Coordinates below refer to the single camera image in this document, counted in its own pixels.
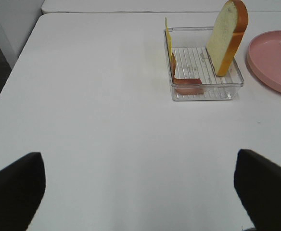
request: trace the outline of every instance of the clear plastic container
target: clear plastic container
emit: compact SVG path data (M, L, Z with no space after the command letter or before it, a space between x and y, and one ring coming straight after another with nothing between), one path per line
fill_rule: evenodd
M206 43L213 27L169 28L172 37L172 52L176 58L175 78L199 78L201 84L175 84L171 75L170 57L167 48L166 31L165 51L172 99L175 101L231 100L244 80L238 65L233 59L224 77L215 75L206 50Z

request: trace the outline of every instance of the bread crust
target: bread crust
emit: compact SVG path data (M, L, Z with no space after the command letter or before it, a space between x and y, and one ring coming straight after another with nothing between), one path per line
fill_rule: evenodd
M225 76L227 74L231 61L237 52L237 49L241 43L244 32L248 25L248 12L244 3L241 0L229 1L232 1L235 4L238 12L238 18L236 27L232 33L232 38L230 40L229 46L222 60L222 65L216 73L217 76Z

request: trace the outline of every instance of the white table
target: white table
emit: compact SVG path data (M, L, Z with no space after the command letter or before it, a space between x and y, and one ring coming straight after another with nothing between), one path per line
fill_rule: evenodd
M45 0L43 13L220 12L226 0ZM248 11L281 11L281 0L244 0Z
M217 13L47 14L0 95L0 169L42 152L47 189L30 231L212 231L252 226L233 186L249 148L281 165L281 94L245 66L281 13L250 13L232 101L174 102L169 26Z

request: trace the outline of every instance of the bread slice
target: bread slice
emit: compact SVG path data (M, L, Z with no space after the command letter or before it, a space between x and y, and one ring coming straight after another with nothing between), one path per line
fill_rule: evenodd
M206 48L217 76L227 74L248 24L248 13L241 0L229 0L217 16Z

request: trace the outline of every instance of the pink plate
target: pink plate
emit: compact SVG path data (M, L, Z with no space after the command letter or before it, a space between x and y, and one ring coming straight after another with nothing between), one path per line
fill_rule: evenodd
M248 48L247 62L257 78L281 92L281 30L255 37Z

